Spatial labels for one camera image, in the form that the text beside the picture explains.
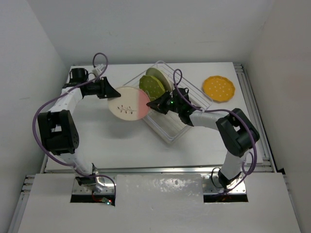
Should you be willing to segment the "green dotted plate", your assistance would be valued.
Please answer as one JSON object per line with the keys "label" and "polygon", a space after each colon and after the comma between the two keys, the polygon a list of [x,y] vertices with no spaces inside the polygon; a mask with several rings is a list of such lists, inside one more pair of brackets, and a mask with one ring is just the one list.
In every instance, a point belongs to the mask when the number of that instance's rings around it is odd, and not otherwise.
{"label": "green dotted plate", "polygon": [[148,95],[150,101],[160,98],[166,92],[163,84],[154,76],[143,75],[138,86]]}

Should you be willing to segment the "cream and pink plate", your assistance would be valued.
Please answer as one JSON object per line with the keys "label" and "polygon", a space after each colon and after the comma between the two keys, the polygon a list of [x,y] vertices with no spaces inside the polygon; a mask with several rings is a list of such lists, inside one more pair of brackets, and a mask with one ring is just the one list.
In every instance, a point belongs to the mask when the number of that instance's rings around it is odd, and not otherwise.
{"label": "cream and pink plate", "polygon": [[107,101],[114,116],[126,121],[136,121],[148,115],[150,108],[147,103],[150,99],[144,91],[130,86],[119,87],[117,91],[121,96]]}

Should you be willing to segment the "cream and green plate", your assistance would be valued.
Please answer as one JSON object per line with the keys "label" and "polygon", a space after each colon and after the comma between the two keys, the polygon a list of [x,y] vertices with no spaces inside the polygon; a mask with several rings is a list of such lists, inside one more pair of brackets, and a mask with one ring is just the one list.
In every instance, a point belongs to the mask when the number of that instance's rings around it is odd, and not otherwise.
{"label": "cream and green plate", "polygon": [[166,91],[172,92],[173,90],[172,82],[169,80],[168,76],[165,75],[161,70],[151,67],[146,70],[145,75],[157,78],[162,83]]}

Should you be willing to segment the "yellow dotted plate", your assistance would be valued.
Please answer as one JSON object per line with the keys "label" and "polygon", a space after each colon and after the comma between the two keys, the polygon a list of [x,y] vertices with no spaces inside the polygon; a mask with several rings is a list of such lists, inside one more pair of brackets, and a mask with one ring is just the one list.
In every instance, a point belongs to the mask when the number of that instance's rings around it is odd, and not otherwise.
{"label": "yellow dotted plate", "polygon": [[210,76],[204,80],[202,90],[215,102],[227,102],[235,95],[232,81],[222,76]]}

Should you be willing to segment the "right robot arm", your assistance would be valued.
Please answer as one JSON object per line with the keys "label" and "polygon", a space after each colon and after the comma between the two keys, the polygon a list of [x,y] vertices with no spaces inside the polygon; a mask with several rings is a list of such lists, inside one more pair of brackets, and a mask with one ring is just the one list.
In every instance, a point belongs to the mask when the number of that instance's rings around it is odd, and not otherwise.
{"label": "right robot arm", "polygon": [[161,114],[177,113],[180,120],[192,127],[205,127],[219,132],[227,149],[225,161],[218,171],[218,182],[224,190],[235,181],[240,173],[251,174],[257,165],[256,142],[259,132],[244,112],[235,108],[206,110],[195,106],[186,88],[165,92],[158,99],[147,103]]}

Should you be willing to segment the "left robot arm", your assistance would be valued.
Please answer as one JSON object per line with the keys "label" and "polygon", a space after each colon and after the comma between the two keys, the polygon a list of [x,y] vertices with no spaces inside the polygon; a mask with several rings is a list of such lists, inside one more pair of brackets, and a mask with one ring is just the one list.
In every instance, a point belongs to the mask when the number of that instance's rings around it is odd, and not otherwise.
{"label": "left robot arm", "polygon": [[106,177],[100,176],[95,165],[77,152],[80,138],[72,115],[85,96],[97,96],[99,99],[121,96],[107,77],[102,76],[104,71],[103,65],[95,67],[92,71],[95,78],[89,80],[90,72],[84,68],[73,68],[60,97],[53,100],[54,105],[47,112],[39,109],[34,117],[40,132],[35,139],[40,147],[57,163],[69,166],[80,186],[97,193],[105,189]]}

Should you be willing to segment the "white front cover board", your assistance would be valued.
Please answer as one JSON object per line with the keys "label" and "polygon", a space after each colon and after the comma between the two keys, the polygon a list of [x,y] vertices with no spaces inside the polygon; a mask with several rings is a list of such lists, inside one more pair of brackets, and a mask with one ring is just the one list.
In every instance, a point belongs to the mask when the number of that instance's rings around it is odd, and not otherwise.
{"label": "white front cover board", "polygon": [[118,175],[115,206],[70,201],[72,174],[38,174],[21,233],[297,233],[279,173],[246,179],[247,202],[205,203],[199,175]]}

